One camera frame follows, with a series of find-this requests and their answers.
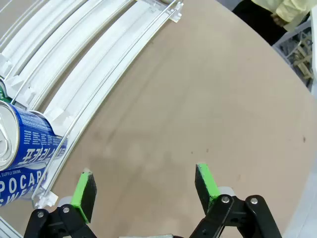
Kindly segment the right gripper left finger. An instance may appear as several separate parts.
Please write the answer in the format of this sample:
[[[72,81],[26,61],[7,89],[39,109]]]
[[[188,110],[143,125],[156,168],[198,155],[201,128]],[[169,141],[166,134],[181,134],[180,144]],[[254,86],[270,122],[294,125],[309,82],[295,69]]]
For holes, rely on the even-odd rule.
[[[71,202],[49,212],[36,209],[32,212],[25,238],[95,238],[89,228],[97,186],[91,171],[81,174]]]

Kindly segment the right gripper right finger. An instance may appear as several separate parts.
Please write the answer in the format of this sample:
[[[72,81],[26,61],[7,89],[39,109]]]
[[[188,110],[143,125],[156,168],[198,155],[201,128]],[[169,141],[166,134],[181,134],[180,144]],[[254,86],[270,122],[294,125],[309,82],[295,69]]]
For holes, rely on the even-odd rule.
[[[218,238],[225,227],[235,227],[244,238],[282,237],[273,215],[260,195],[245,200],[221,194],[207,164],[196,164],[195,187],[205,217],[190,237]]]

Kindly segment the person's left hand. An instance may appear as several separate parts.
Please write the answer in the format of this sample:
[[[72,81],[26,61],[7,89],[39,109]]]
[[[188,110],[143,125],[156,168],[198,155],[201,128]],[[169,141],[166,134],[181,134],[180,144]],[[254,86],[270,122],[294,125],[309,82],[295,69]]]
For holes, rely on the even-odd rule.
[[[284,27],[285,25],[288,24],[287,21],[285,21],[284,19],[282,19],[278,14],[276,13],[272,13],[271,18],[273,19],[274,23],[280,27]]]

